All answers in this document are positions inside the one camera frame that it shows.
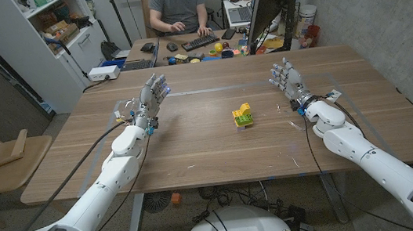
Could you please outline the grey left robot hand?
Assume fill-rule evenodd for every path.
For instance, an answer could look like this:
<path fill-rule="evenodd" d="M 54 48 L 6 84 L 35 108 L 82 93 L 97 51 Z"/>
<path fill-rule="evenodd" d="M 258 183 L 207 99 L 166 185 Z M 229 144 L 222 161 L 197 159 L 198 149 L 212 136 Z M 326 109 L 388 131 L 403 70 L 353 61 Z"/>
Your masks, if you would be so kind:
<path fill-rule="evenodd" d="M 146 129 L 155 120 L 160 110 L 160 105 L 164 98 L 170 93 L 165 76 L 153 74 L 146 81 L 139 93 L 139 106 L 135 112 L 135 126 Z"/>

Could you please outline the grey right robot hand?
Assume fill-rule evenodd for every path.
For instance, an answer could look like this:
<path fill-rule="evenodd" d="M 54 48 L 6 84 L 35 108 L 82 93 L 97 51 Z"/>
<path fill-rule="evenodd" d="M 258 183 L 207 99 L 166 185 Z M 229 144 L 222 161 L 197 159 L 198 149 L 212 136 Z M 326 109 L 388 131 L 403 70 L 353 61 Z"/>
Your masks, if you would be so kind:
<path fill-rule="evenodd" d="M 306 110 L 306 108 L 317 100 L 304 84 L 301 74 L 293 65 L 283 58 L 282 64 L 272 65 L 270 73 L 270 83 L 278 87 L 284 95 L 290 100 L 292 110 Z"/>

